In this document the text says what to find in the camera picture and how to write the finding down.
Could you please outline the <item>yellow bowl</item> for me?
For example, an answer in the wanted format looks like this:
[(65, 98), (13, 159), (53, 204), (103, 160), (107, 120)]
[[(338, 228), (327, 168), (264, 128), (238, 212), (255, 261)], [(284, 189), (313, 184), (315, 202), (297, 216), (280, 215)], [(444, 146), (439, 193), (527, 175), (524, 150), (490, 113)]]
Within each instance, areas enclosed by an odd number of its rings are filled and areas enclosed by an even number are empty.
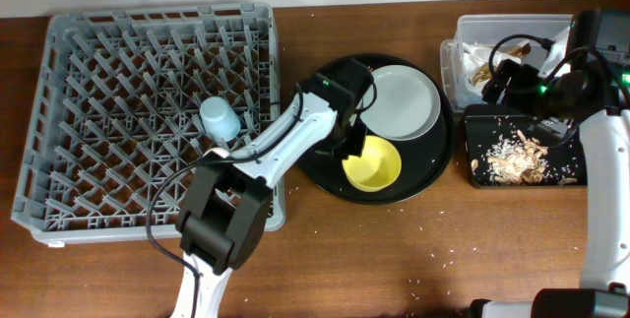
[(402, 158), (388, 140), (369, 135), (365, 138), (360, 156), (349, 156), (342, 161), (346, 179), (363, 192), (377, 192), (392, 185), (402, 171)]

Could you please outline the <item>brown food scraps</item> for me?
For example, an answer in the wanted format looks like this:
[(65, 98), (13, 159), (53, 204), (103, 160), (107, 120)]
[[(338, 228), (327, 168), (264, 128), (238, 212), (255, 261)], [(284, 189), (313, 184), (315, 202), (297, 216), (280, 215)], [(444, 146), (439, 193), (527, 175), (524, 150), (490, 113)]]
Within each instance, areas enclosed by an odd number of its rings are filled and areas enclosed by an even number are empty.
[(486, 179), (490, 185), (499, 186), (533, 186), (544, 182), (564, 186), (579, 182), (575, 170), (567, 165), (552, 165), (549, 156), (549, 146), (517, 129), (509, 138), (500, 136), (496, 144), (471, 159), (472, 178), (478, 184)]

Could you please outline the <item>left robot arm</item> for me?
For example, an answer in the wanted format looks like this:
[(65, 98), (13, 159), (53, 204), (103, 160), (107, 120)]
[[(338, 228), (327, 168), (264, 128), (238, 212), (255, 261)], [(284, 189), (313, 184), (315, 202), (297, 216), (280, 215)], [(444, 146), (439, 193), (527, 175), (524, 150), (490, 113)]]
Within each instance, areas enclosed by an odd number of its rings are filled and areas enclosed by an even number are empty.
[(249, 145), (211, 149), (196, 164), (175, 223), (184, 276), (174, 316), (217, 316), (229, 276), (262, 238), (276, 185), (304, 154), (361, 154), (367, 130), (357, 114), (375, 89), (369, 67), (350, 58), (297, 87), (290, 107)]

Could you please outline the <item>pink plastic cup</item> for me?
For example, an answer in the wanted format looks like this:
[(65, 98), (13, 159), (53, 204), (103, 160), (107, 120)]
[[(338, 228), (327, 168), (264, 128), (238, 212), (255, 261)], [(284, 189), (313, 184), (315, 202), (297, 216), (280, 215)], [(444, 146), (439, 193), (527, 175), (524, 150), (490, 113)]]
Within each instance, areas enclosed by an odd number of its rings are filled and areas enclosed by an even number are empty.
[(229, 156), (229, 151), (223, 148), (211, 148), (204, 153), (205, 156), (209, 156), (210, 154), (216, 154), (219, 157), (225, 159)]

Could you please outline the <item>blue plastic cup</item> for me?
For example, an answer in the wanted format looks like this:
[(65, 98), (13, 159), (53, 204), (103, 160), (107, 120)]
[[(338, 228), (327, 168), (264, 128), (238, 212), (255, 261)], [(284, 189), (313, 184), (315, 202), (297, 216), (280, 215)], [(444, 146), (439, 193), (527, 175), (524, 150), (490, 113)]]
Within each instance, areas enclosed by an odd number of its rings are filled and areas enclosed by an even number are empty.
[(220, 96), (206, 98), (200, 106), (200, 116), (206, 134), (214, 140), (229, 142), (240, 131), (240, 120), (229, 103)]

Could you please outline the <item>white paper napkins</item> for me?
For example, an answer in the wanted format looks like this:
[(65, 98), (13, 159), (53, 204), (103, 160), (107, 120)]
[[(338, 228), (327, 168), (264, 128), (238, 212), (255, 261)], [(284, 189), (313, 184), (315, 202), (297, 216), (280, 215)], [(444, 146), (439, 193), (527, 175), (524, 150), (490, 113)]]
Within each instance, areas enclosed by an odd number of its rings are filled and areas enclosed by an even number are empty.
[(475, 95), (482, 95), (485, 84), (491, 79), (488, 60), (491, 48), (487, 45), (462, 43), (461, 58), (464, 85)]

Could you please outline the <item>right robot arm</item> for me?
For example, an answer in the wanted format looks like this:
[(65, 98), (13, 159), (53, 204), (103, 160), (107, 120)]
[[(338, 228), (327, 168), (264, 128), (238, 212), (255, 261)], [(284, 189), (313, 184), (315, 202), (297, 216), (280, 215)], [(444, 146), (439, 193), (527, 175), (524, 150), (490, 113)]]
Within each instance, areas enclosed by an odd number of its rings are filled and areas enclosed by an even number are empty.
[(588, 243), (580, 285), (544, 288), (531, 302), (477, 299), (471, 317), (629, 316), (629, 14), (573, 16), (564, 56), (542, 74), (488, 61), (484, 101), (578, 126), (588, 180)]

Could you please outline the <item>grey round plate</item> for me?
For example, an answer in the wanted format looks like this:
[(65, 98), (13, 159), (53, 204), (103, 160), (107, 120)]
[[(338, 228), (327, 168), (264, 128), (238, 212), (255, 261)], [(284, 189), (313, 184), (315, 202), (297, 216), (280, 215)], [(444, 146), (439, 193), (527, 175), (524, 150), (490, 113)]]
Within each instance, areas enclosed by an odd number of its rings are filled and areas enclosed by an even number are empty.
[(363, 97), (367, 109), (360, 120), (374, 134), (392, 141), (410, 141), (437, 122), (441, 100), (437, 87), (423, 72), (405, 65), (388, 65), (372, 72), (375, 90)]

